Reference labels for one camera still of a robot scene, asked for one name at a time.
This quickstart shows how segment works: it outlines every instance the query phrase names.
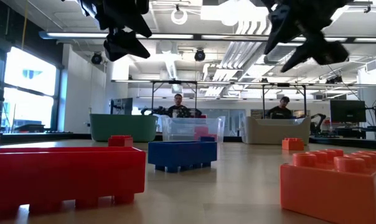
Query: ceiling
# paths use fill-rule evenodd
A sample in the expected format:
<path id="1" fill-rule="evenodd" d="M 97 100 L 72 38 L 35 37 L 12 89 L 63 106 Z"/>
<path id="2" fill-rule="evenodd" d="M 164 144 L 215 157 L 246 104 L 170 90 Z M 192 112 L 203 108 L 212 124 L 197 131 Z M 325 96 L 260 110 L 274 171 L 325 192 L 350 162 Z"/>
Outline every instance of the ceiling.
<path id="1" fill-rule="evenodd" d="M 6 4 L 12 7 L 17 12 L 24 14 L 25 1 L 21 0 L 3 0 Z M 175 8 L 173 4 L 164 4 L 168 0 L 151 1 L 151 10 L 144 15 L 144 19 L 148 23 L 149 28 L 153 32 L 163 33 L 201 33 L 201 34 L 235 34 L 240 27 L 238 24 L 234 26 L 226 26 L 221 21 L 208 21 L 202 20 L 200 13 L 202 3 L 207 0 L 189 0 L 182 1 L 180 8 L 186 11 L 187 21 L 183 25 L 177 25 L 172 22 L 171 13 Z M 324 32 L 327 35 L 339 36 L 339 35 L 357 35 L 357 36 L 376 36 L 376 0 L 369 13 L 363 13 L 365 6 L 351 6 L 346 12 L 333 22 L 333 24 L 327 27 Z M 71 0 L 62 2 L 54 0 L 29 0 L 28 5 L 28 18 L 36 23 L 38 26 L 47 31 L 55 32 L 98 32 L 98 28 L 91 17 L 85 17 L 80 9 L 80 6 Z M 181 17 L 181 12 L 176 13 L 176 17 Z M 258 29 L 254 34 L 267 34 L 270 28 L 270 22 L 264 18 L 258 19 Z M 144 40 L 143 45 L 147 49 L 155 53 L 157 40 Z M 90 59 L 93 52 L 102 51 L 102 40 L 71 40 L 73 49 L 82 55 L 87 56 L 87 60 Z M 253 64 L 256 64 L 258 57 L 262 55 L 262 45 L 259 44 L 255 48 L 254 44 L 235 44 L 232 45 L 229 42 L 205 42 L 205 41 L 177 41 L 177 53 L 181 57 L 176 60 L 175 66 L 177 71 L 192 71 L 192 78 L 196 77 L 197 72 L 203 72 L 203 67 L 206 63 L 220 64 L 228 61 L 228 52 L 237 50 L 234 60 L 238 60 L 239 57 L 242 61 L 242 66 L 237 67 L 239 70 L 234 76 L 229 78 L 240 78 L 240 74 L 245 74 L 253 69 Z M 306 63 L 297 66 L 286 73 L 281 73 L 280 68 L 283 62 L 279 62 L 269 71 L 260 74 L 260 76 L 251 76 L 250 78 L 244 78 L 245 82 L 251 82 L 254 78 L 266 77 L 269 81 L 273 82 L 293 82 L 301 80 L 302 82 L 319 82 L 319 77 L 330 74 L 333 70 L 339 72 L 343 76 L 343 79 L 347 82 L 356 82 L 357 69 L 364 66 L 365 63 L 376 59 L 376 44 L 370 45 L 358 45 L 348 44 L 345 45 L 346 49 L 350 52 L 350 62 L 344 62 L 334 64 L 330 66 L 320 66 L 316 63 Z M 195 62 L 194 54 L 198 48 L 204 49 L 206 53 L 206 61 Z M 279 56 L 283 57 L 287 53 L 294 50 L 295 47 L 288 49 L 288 51 L 279 53 Z M 130 57 L 131 66 L 130 74 L 134 77 L 145 78 L 153 77 L 153 74 L 160 74 L 161 71 L 166 71 L 166 63 L 164 60 L 159 60 L 156 57 L 151 57 L 149 60 Z"/>

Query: window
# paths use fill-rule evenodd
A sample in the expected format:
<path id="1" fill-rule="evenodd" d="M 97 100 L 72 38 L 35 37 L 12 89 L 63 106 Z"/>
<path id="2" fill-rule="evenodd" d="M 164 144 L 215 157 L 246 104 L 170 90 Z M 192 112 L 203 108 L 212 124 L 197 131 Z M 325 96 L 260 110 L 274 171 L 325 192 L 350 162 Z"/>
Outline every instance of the window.
<path id="1" fill-rule="evenodd" d="M 54 99 L 49 96 L 39 96 L 19 91 L 14 88 L 4 88 L 4 109 L 1 124 L 8 131 L 24 124 L 44 124 L 51 127 L 52 105 Z"/>
<path id="2" fill-rule="evenodd" d="M 7 53 L 7 84 L 27 88 L 53 96 L 57 68 L 15 47 Z"/>
<path id="3" fill-rule="evenodd" d="M 57 68 L 15 47 L 7 53 L 2 127 L 5 132 L 25 124 L 51 128 Z"/>

